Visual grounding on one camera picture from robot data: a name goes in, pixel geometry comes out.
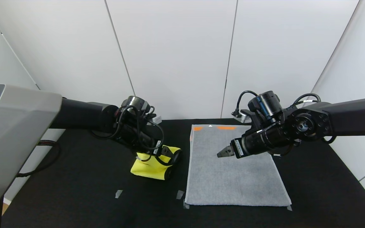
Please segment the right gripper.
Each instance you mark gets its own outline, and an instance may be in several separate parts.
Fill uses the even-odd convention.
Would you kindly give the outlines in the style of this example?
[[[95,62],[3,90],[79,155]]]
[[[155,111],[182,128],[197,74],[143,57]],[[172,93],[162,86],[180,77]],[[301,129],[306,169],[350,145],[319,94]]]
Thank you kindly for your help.
[[[230,142],[229,146],[217,153],[218,158],[232,157],[236,158],[258,155],[274,150],[266,138],[266,132],[259,130],[256,132],[246,132],[241,137],[235,138]]]

